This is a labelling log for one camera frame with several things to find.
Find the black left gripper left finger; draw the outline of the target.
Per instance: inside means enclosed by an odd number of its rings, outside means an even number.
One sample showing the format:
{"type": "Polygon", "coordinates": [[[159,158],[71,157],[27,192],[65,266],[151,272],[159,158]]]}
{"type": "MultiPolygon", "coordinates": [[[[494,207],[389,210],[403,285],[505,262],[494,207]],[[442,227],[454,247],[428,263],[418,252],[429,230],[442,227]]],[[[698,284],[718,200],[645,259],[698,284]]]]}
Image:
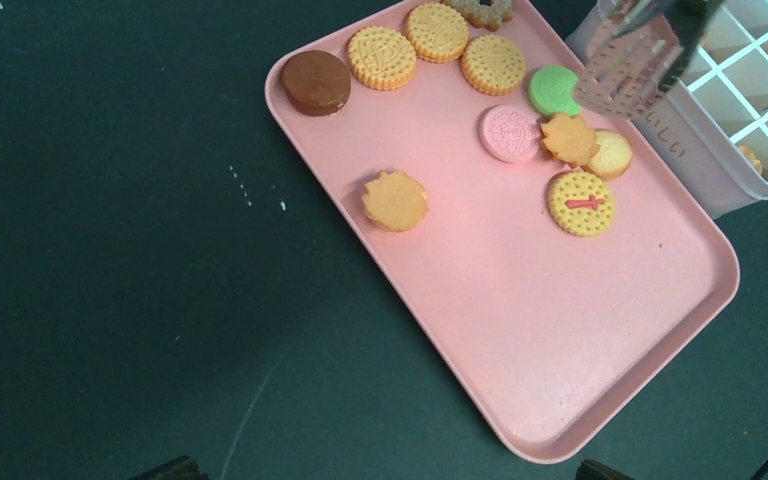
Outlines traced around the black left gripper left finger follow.
{"type": "Polygon", "coordinates": [[[129,480],[208,480],[200,471],[197,461],[190,456],[180,456],[153,469],[142,472],[129,480]]]}

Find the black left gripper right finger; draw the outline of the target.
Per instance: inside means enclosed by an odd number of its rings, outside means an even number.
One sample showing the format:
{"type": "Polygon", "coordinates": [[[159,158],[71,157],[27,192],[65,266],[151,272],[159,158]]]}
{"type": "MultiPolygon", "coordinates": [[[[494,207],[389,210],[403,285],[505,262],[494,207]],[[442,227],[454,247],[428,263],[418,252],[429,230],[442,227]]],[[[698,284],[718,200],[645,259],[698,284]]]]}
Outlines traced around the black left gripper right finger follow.
{"type": "Polygon", "coordinates": [[[633,480],[633,478],[597,460],[584,459],[576,470],[575,480],[633,480]]]}

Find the silver metal tongs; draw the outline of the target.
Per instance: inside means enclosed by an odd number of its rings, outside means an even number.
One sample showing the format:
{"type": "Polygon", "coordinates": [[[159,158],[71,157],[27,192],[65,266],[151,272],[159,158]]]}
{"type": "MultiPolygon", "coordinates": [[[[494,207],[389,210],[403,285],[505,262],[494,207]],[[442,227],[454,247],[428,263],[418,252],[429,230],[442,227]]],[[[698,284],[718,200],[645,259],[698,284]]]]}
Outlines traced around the silver metal tongs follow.
{"type": "Polygon", "coordinates": [[[688,67],[723,3],[622,1],[586,50],[574,99],[603,116],[632,119],[651,110],[688,67]]]}

